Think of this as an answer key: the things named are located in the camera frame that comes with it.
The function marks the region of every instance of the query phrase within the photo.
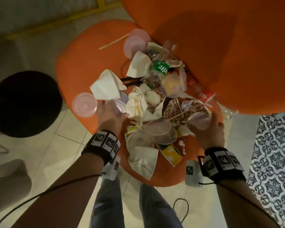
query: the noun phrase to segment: jeans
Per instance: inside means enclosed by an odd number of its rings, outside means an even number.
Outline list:
[[[183,227],[175,211],[153,187],[143,184],[140,188],[139,207],[146,228]],[[92,213],[91,228],[124,228],[122,194],[119,179],[104,179],[97,194]]]

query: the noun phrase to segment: black round table base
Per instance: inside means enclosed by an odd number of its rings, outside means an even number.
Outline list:
[[[24,138],[41,133],[58,117],[62,97],[57,83],[37,71],[13,74],[0,83],[0,132]]]

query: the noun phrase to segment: cord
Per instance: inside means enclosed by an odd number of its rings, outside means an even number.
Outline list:
[[[64,184],[61,184],[61,185],[55,186],[55,187],[53,187],[53,188],[50,188],[50,189],[48,189],[48,190],[46,190],[46,191],[44,191],[44,192],[42,192],[42,193],[40,193],[40,194],[38,194],[38,195],[36,195],[36,196],[34,196],[34,197],[32,197],[32,198],[26,200],[25,202],[21,203],[20,205],[16,206],[15,208],[13,208],[13,209],[12,209],[10,212],[8,212],[3,218],[0,219],[0,223],[1,223],[4,219],[6,219],[6,217],[9,216],[12,212],[14,212],[15,210],[17,210],[18,208],[20,208],[20,207],[23,206],[24,204],[30,202],[31,200],[34,200],[35,198],[38,198],[39,196],[46,195],[46,194],[48,194],[49,192],[52,192],[52,191],[57,190],[57,189],[59,189],[59,188],[65,187],[65,186],[67,186],[67,185],[69,185],[69,184],[72,184],[72,183],[74,183],[74,182],[82,181],[82,180],[85,180],[85,179],[88,179],[88,178],[92,178],[92,177],[100,177],[100,176],[103,175],[103,174],[106,174],[106,173],[93,174],[93,175],[89,175],[89,176],[77,178],[77,179],[68,181],[68,182],[66,182],[66,183],[64,183]]]
[[[176,199],[175,202],[174,202],[174,204],[173,204],[173,209],[174,209],[175,203],[176,203],[178,200],[184,200],[184,201],[187,203],[187,205],[188,205],[187,213],[186,213],[185,217],[183,218],[183,220],[181,221],[181,223],[183,223],[183,221],[185,220],[185,218],[187,217],[187,215],[188,215],[188,213],[189,213],[189,203],[188,203],[188,201],[187,201],[186,199],[181,199],[181,198]]]
[[[276,222],[276,220],[274,220],[274,218],[272,218],[269,214],[267,214],[262,208],[260,208],[258,205],[254,204],[253,202],[251,202],[250,200],[248,200],[247,198],[245,198],[243,195],[235,192],[234,190],[230,189],[229,187],[220,184],[220,183],[215,183],[215,182],[210,182],[210,183],[200,183],[200,185],[210,185],[210,184],[216,184],[219,186],[224,187],[225,189],[229,190],[230,192],[234,193],[235,195],[239,196],[240,198],[244,199],[246,202],[250,203],[251,205],[253,205],[255,208],[257,208],[259,211],[262,211],[268,218],[270,218],[276,225],[277,227],[280,227],[280,225]]]

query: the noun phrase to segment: wristband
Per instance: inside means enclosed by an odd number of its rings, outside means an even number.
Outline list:
[[[246,181],[244,169],[232,152],[223,147],[213,147],[205,150],[205,156],[198,156],[203,176],[214,182],[224,179]]]
[[[113,160],[120,148],[120,142],[117,136],[109,130],[101,130],[92,136],[84,147],[81,155],[84,153],[92,153],[101,157],[104,165]]]

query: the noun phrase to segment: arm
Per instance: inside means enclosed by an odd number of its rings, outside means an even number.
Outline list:
[[[129,115],[116,116],[113,109],[114,103],[109,103],[106,105],[106,109],[103,108],[102,103],[98,105],[99,130],[110,130],[118,135],[122,122]],[[100,174],[103,167],[104,161],[101,157],[91,153],[84,153],[51,187],[81,177]],[[97,180],[98,177],[88,178],[40,196],[15,222],[12,228],[76,228],[91,198]]]
[[[193,125],[188,125],[188,127],[196,135],[197,140],[204,150],[212,147],[224,147],[224,124],[218,122],[215,113],[212,113],[211,122],[207,129],[199,130]],[[278,228],[261,210],[255,208],[249,202],[223,186],[220,186],[220,184],[244,196],[247,200],[261,208],[262,211],[265,212],[265,210],[245,181],[221,180],[217,182],[217,191],[228,228]]]

